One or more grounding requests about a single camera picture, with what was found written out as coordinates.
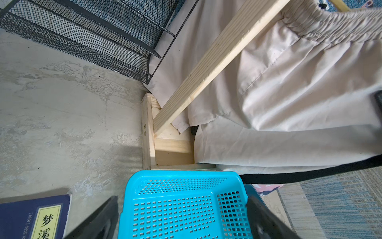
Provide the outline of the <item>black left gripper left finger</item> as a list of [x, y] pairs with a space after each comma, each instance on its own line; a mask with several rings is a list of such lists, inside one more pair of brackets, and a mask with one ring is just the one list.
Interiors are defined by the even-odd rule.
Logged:
[[112, 239], [119, 218], [117, 199], [111, 196], [65, 239]]

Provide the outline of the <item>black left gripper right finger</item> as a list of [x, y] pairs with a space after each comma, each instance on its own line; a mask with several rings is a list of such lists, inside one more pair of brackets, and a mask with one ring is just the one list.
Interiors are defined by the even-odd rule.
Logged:
[[254, 239], [300, 239], [255, 196], [249, 197], [246, 208]]

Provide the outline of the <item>beige shorts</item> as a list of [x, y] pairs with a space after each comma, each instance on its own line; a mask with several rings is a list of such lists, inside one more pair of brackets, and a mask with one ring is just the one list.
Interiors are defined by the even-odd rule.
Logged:
[[[161, 107], [246, 1], [186, 1], [147, 85]], [[247, 173], [311, 171], [382, 153], [382, 3], [349, 12], [288, 1], [170, 124], [195, 126], [196, 163]]]

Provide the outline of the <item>yellow hanger of beige shorts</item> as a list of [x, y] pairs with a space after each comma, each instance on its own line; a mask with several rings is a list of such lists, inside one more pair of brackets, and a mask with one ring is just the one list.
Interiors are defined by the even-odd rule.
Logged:
[[350, 8], [342, 0], [329, 0], [339, 12], [349, 12]]

